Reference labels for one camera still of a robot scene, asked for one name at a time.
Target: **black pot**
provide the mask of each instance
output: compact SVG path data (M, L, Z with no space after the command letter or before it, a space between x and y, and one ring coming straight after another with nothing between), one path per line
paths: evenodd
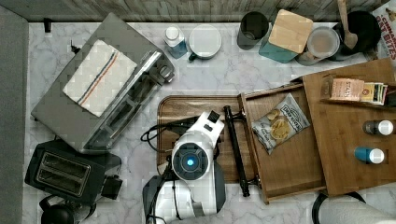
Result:
M349 31L358 36L358 43L353 49L344 44L344 28L341 22L337 23L333 29L340 37L340 48L330 58L331 61L341 62L350 56L366 52L373 49L381 38L381 30L379 29L376 18L366 11L354 11L347 14Z

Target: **spice bottle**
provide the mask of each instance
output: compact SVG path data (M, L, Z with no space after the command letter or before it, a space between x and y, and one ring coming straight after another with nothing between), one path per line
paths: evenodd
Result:
M356 147L354 154L358 160L373 164L379 164L385 159L384 152L379 148Z
M169 26L163 32L166 49L176 59L187 53L186 40L183 32L175 25Z
M367 120L363 130L368 134L390 135L393 133L393 124L389 120Z

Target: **striped dish towel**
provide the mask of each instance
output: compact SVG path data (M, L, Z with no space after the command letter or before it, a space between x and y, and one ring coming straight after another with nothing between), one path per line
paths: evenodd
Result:
M64 86L64 93L100 117L135 68L136 63L131 59L104 41L97 40Z

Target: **cardboard box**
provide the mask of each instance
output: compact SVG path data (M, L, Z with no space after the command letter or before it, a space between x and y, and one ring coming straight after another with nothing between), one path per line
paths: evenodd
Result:
M381 39L377 48L372 52L364 53L364 56L368 61L390 57L396 70L396 0L389 1L374 10L372 14L381 29Z
M320 100L359 102L363 87L362 80L327 75L322 80Z

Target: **white bottle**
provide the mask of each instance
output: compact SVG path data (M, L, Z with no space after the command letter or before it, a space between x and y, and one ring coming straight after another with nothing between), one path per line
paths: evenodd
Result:
M166 49L176 59L187 53L186 41L183 32L175 25L169 26L163 32Z

